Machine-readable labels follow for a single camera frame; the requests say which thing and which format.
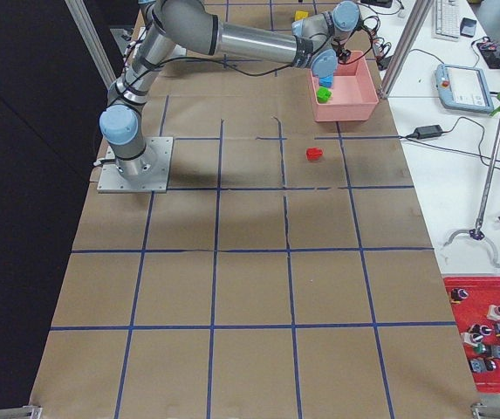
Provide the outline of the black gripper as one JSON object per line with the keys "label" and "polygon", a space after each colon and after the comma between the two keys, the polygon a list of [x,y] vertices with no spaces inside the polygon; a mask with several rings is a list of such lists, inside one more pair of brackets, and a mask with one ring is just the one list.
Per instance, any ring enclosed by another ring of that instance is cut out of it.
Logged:
{"label": "black gripper", "polygon": [[351,51],[346,47],[348,38],[332,37],[331,46],[337,55],[350,55]]}

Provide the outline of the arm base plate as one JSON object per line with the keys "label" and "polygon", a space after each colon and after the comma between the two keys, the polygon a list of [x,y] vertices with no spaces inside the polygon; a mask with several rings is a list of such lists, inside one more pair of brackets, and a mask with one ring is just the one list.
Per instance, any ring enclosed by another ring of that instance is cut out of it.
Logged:
{"label": "arm base plate", "polygon": [[148,136],[144,140],[144,154],[131,161],[117,159],[107,147],[99,172],[99,193],[167,192],[174,139]]}

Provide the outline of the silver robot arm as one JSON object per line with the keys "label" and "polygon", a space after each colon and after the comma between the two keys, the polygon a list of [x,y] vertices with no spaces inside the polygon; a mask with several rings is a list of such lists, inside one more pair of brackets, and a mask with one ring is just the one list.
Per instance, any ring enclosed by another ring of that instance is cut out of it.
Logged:
{"label": "silver robot arm", "polygon": [[140,6],[147,34],[130,66],[113,82],[107,109],[99,117],[100,130],[114,153],[113,165],[128,181],[154,172],[161,158],[141,132],[141,113],[158,71],[172,61],[175,47],[205,56],[226,53],[309,68],[324,78],[339,65],[337,46],[345,45],[360,24],[358,5],[352,1],[299,19],[289,35],[223,22],[201,1],[142,1]]}

